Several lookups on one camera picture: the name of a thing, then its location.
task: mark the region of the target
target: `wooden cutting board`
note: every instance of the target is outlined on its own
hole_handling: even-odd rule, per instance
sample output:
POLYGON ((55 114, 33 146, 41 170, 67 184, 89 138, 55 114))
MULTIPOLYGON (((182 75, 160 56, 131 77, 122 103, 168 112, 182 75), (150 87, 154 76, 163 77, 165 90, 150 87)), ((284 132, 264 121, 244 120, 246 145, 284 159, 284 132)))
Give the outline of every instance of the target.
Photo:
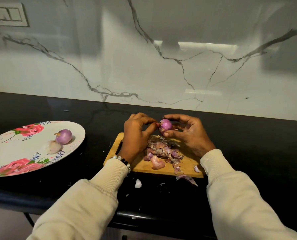
MULTIPOLYGON (((116 137, 114 144, 112 145, 112 148, 110 152, 108 153, 104 165, 106 161, 110 158, 112 158, 114 155, 116 155, 119 146, 121 142, 123 141, 124 133, 119 133, 116 137)), ((178 141, 176 139, 171 139, 173 141, 177 141, 181 147, 179 147, 180 154, 184 155, 184 158, 181 160, 181 170, 188 176, 195 177, 195 178, 202 178, 205 175, 205 171, 200 165, 200 159, 194 153, 191 151, 190 148, 188 148, 183 142, 178 141), (194 166, 198 166, 198 169, 200 172, 194 171, 194 166)), ((142 172, 142 173, 157 173, 157 174, 166 174, 166 175, 174 175, 179 176, 182 173, 174 174, 174 168, 171 163, 165 163, 165 167, 161 168, 159 170, 152 169, 152 163, 150 161, 144 161, 143 160, 144 152, 138 155, 138 157, 134 160, 134 162, 131 165, 131 169, 134 172, 142 172)))

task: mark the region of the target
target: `plate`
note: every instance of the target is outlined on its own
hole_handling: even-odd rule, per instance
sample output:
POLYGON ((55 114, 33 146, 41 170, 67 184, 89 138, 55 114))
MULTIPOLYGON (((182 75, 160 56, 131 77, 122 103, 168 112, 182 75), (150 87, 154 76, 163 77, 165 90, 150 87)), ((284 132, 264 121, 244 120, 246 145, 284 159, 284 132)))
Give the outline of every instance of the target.
POLYGON ((85 138, 82 125, 70 121, 45 121, 22 126, 0 135, 0 177, 29 173, 63 159, 81 145, 85 138), (55 133, 69 129, 72 140, 55 154, 47 153, 55 133))

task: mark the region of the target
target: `switch panel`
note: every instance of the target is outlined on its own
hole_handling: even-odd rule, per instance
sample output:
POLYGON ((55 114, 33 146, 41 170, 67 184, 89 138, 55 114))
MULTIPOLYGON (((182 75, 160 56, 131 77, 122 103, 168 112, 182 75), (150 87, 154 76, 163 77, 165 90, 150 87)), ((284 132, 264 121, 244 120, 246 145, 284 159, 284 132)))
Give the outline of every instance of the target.
POLYGON ((28 27, 22 3, 0 3, 0 26, 28 27))

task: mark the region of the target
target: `bracelet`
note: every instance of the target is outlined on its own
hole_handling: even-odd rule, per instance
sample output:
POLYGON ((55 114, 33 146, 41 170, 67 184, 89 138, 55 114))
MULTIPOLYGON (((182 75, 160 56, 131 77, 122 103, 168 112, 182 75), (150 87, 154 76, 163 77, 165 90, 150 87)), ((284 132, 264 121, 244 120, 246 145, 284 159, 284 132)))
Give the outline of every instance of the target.
POLYGON ((114 156, 113 158, 118 159, 119 161, 121 161, 122 163, 124 163, 128 169, 128 173, 130 173, 130 164, 121 156, 114 156))

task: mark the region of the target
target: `marble backsplash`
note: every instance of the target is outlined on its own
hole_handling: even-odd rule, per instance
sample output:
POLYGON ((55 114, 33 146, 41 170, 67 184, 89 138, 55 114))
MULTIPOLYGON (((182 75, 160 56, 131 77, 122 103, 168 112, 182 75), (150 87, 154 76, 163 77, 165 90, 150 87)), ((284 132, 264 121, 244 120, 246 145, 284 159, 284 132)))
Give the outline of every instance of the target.
POLYGON ((0 92, 297 120, 297 0, 0 2, 0 92))

